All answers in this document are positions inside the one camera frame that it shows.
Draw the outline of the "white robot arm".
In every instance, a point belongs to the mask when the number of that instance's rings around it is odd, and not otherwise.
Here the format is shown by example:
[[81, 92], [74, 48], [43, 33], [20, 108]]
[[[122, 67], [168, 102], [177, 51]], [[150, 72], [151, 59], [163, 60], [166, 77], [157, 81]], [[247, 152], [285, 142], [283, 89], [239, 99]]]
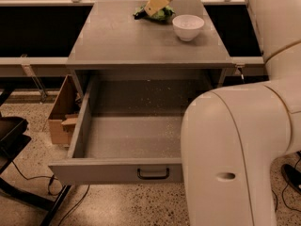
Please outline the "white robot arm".
[[277, 226], [272, 162], [301, 150], [301, 0], [246, 0], [266, 82], [210, 90], [182, 119], [190, 226]]

